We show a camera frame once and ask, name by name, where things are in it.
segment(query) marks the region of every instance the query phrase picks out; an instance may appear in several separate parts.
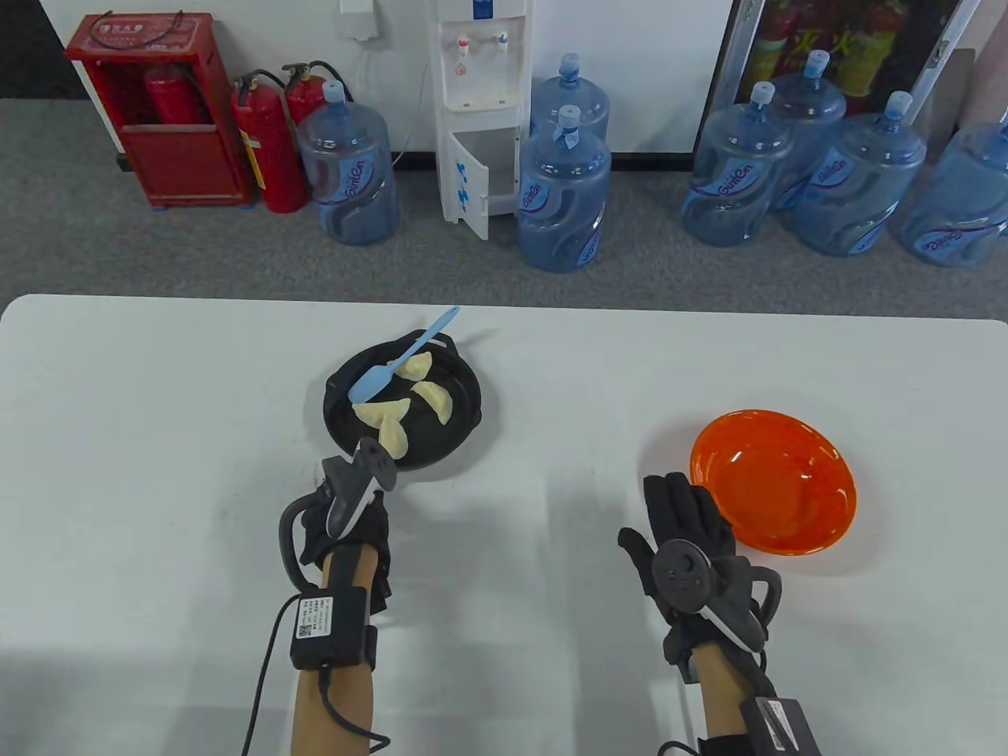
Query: fire extinguisher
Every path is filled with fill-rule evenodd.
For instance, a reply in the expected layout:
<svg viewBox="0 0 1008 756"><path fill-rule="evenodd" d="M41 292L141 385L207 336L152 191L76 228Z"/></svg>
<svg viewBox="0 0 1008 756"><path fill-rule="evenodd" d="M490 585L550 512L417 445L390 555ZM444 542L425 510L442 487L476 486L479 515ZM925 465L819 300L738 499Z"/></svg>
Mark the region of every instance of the fire extinguisher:
<svg viewBox="0 0 1008 756"><path fill-rule="evenodd" d="M231 109L263 203L273 213L294 213L307 204L307 179L283 112L283 98L272 87L260 86L259 76L272 79L283 89L283 82L275 76L256 69L235 80Z"/></svg>
<svg viewBox="0 0 1008 756"><path fill-rule="evenodd" d="M323 67L333 75L334 79L342 82L343 88L347 92L347 102L354 102L354 98L350 94L347 83L343 81L343 77L325 60L282 66L280 68L283 71L290 72L290 81L287 82L284 94L287 97L287 110L290 112L290 118L294 122L294 126L300 126L301 121L314 113L326 102L326 98L322 94L322 86L326 83L326 80L311 73L311 69L317 66Z"/></svg>
<svg viewBox="0 0 1008 756"><path fill-rule="evenodd" d="M147 69L143 82L161 123L188 125L210 123L203 95L192 76L180 66Z"/></svg>

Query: floor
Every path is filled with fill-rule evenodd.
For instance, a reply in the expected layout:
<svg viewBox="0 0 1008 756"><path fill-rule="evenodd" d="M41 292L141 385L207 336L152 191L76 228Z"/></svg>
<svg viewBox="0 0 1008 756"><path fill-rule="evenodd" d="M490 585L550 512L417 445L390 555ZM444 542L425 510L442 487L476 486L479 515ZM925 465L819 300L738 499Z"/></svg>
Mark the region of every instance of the floor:
<svg viewBox="0 0 1008 756"><path fill-rule="evenodd" d="M683 174L615 174L597 260L557 276L522 263L511 218L489 242L446 223L433 172L399 175L401 232L358 250L310 209L151 212L89 102L0 100L0 308L59 292L1008 320L1006 254L941 270L883 239L833 260L772 221L715 250L679 223Z"/></svg>

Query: black frying pan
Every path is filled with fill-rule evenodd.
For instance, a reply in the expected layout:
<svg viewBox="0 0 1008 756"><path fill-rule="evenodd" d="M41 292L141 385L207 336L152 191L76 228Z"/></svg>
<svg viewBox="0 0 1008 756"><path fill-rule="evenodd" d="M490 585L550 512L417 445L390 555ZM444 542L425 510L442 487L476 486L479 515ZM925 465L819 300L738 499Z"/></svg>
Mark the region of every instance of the black frying pan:
<svg viewBox="0 0 1008 756"><path fill-rule="evenodd" d="M323 400L326 427L333 440L348 455L353 456L361 436L378 437L378 431L365 425L354 413L347 398L350 387L368 368L385 365L400 357L422 334L422 331L414 331L394 342L366 349L350 358L326 381L326 397ZM452 416L447 424L442 425L426 400L410 390L413 382L393 375L392 382L372 401L395 401L407 396L412 399L409 411L402 418L409 448L405 457L396 461L398 470L418 470L444 460L462 446L483 417L480 413L480 383L472 368L459 356L452 338L438 334L420 352L429 352L433 357L430 372L424 380L436 383L452 395Z"/></svg>

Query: fire extinguisher box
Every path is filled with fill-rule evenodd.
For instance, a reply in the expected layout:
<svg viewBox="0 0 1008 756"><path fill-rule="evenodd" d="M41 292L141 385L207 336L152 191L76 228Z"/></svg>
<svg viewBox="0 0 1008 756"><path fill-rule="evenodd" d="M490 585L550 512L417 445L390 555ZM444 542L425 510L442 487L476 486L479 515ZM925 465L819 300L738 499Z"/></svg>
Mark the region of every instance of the fire extinguisher box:
<svg viewBox="0 0 1008 756"><path fill-rule="evenodd" d="M67 46L84 65L150 204L252 204L209 13L86 16Z"/></svg>

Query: orange plate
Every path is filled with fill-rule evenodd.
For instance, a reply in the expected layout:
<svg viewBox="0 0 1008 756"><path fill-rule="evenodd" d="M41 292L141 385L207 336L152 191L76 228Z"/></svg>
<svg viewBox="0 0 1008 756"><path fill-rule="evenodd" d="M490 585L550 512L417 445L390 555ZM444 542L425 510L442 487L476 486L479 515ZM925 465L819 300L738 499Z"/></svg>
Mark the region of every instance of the orange plate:
<svg viewBox="0 0 1008 756"><path fill-rule="evenodd" d="M779 412L743 409L701 432L689 458L736 537L761 551L797 556L828 548L854 522L857 493L847 463L821 433Z"/></svg>

